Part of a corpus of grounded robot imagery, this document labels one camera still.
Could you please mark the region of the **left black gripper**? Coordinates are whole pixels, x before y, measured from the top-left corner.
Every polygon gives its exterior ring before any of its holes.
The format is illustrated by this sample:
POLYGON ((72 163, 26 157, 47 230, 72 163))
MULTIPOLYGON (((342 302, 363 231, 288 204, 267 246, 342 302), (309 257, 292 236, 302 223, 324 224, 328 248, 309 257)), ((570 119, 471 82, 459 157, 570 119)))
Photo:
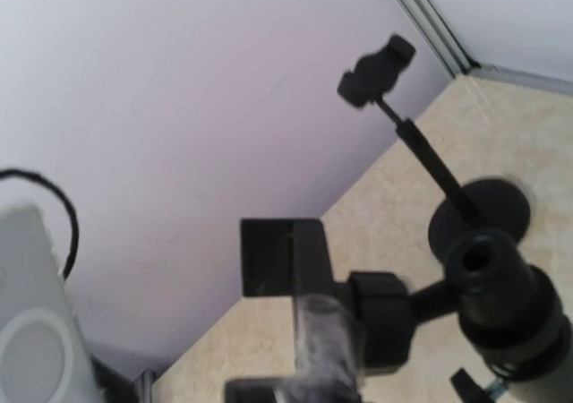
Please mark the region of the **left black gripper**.
POLYGON ((122 374, 91 356, 96 383, 107 403, 138 403, 139 395, 133 385, 122 374))

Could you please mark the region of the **black round-base phone stand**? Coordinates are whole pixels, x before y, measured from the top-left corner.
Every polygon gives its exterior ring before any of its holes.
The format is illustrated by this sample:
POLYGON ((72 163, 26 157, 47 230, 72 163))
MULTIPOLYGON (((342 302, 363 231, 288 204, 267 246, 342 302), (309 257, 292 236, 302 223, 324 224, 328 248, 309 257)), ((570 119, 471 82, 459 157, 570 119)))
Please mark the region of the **black round-base phone stand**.
POLYGON ((444 262, 453 244, 476 230, 498 229, 514 242, 521 242, 531 220, 531 206, 524 192, 501 177, 460 184, 415 122, 399 116, 385 100, 415 53, 410 42, 398 34, 391 35, 380 50, 361 56, 352 70, 344 72, 338 95, 356 109, 378 106, 395 125, 398 138, 444 193, 428 228, 429 246, 438 261, 444 262))

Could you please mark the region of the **phone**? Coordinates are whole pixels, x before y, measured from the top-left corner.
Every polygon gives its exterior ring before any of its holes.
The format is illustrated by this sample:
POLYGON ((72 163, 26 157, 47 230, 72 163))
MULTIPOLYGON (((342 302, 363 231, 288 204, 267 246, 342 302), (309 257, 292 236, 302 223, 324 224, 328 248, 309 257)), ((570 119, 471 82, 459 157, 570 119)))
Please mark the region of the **phone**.
POLYGON ((1 215, 1 400, 101 402, 37 208, 1 215))

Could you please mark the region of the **tall black phone stand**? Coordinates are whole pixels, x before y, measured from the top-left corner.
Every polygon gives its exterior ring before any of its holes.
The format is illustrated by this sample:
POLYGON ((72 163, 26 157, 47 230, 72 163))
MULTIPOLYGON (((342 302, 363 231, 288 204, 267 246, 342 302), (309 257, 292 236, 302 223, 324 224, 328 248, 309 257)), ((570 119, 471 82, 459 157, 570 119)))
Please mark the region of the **tall black phone stand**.
POLYGON ((500 231, 464 236, 443 279, 414 293, 389 272, 334 280, 317 219, 243 219, 240 236, 244 296, 292 299, 295 373, 233 379, 227 402, 358 402, 363 375, 398 371, 416 329, 449 314, 495 377, 481 387, 457 371, 461 401, 572 399, 572 325, 560 296, 500 231))

